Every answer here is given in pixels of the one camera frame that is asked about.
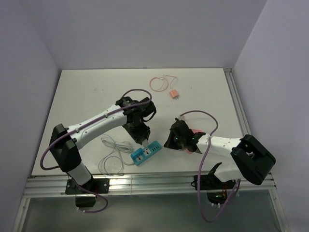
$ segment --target pink object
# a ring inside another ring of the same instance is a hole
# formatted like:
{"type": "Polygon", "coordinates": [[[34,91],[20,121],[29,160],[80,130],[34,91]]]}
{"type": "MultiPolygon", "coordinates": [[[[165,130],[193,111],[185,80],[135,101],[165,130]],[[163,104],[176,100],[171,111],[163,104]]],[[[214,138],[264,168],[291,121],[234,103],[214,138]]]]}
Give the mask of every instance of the pink object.
{"type": "MultiPolygon", "coordinates": [[[[193,133],[197,133],[197,132],[203,132],[201,130],[197,130],[197,129],[191,129],[193,131],[193,133]]],[[[192,154],[193,152],[189,151],[187,148],[185,149],[189,154],[192,154]]]]}

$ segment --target gray wall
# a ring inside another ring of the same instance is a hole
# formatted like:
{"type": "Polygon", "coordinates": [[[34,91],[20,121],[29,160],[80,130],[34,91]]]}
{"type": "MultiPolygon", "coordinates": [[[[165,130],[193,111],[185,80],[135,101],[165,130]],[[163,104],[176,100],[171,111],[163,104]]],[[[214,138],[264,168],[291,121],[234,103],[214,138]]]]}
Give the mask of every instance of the gray wall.
{"type": "Polygon", "coordinates": [[[309,228],[308,12],[308,0],[268,0],[234,72],[252,132],[277,158],[279,195],[300,232],[309,228]]]}
{"type": "Polygon", "coordinates": [[[10,231],[59,70],[16,0],[0,1],[0,231],[10,231]]]}
{"type": "Polygon", "coordinates": [[[233,67],[266,0],[20,0],[62,69],[233,67]]]}

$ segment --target blue power strip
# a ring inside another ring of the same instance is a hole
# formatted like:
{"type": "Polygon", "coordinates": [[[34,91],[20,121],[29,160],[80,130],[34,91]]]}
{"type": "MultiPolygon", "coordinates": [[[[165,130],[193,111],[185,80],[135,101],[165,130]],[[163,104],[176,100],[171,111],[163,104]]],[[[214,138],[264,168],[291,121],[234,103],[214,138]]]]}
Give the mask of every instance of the blue power strip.
{"type": "Polygon", "coordinates": [[[146,146],[144,149],[139,148],[131,154],[131,158],[136,166],[141,165],[155,153],[162,149],[162,146],[158,141],[153,141],[151,144],[146,146]]]}

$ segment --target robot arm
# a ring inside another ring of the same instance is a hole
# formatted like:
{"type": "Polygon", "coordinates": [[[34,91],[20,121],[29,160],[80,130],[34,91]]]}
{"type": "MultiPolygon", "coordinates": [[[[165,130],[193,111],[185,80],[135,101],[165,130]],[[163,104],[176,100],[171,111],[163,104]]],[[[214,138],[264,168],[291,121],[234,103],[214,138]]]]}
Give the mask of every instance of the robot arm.
{"type": "MultiPolygon", "coordinates": [[[[190,152],[205,153],[209,137],[203,132],[193,133],[185,121],[176,119],[164,147],[176,150],[187,148],[190,152]]],[[[214,166],[212,176],[209,176],[212,182],[245,178],[260,185],[276,163],[273,155],[248,134],[235,139],[213,136],[209,152],[231,158],[230,162],[214,166]]]]}
{"type": "Polygon", "coordinates": [[[123,126],[136,143],[146,145],[150,128],[145,125],[144,118],[150,114],[152,118],[155,113],[155,105],[149,98],[136,101],[130,97],[122,97],[109,109],[89,120],[66,128],[62,124],[55,126],[50,144],[67,133],[73,131],[76,133],[56,143],[50,151],[63,172],[68,173],[84,189],[91,190],[93,189],[93,177],[82,163],[79,150],[91,140],[118,126],[123,126]],[[128,107],[134,104],[139,104],[139,106],[128,107]],[[112,111],[117,112],[108,116],[108,113],[112,111]]]}

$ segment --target white cable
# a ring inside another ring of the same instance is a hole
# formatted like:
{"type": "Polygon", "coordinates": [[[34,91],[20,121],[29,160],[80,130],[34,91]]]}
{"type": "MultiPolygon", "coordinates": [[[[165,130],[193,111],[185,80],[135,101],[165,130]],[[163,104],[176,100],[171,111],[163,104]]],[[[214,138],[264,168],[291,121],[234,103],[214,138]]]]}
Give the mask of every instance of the white cable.
{"type": "Polygon", "coordinates": [[[113,148],[112,152],[110,154],[108,154],[107,156],[105,156],[103,159],[101,159],[101,161],[98,163],[98,169],[99,171],[102,173],[102,174],[108,174],[108,175],[111,175],[111,176],[115,176],[115,175],[118,175],[124,168],[124,165],[134,165],[134,163],[126,163],[122,156],[121,156],[121,151],[122,152],[125,152],[125,153],[133,153],[134,149],[133,149],[133,146],[131,143],[127,142],[127,141],[124,141],[124,142],[116,142],[112,137],[110,137],[109,135],[106,135],[104,134],[103,137],[101,138],[101,141],[104,145],[106,145],[107,147],[110,147],[110,148],[113,148]],[[113,154],[115,151],[118,152],[119,156],[116,156],[116,155],[113,155],[111,156],[111,154],[113,154]],[[108,173],[108,171],[106,170],[106,161],[109,159],[109,158],[117,158],[120,160],[121,162],[121,168],[120,170],[115,173],[115,174],[110,174],[108,173]],[[101,170],[100,166],[102,164],[102,162],[104,161],[103,163],[103,168],[104,168],[104,171],[105,173],[101,170]]]}

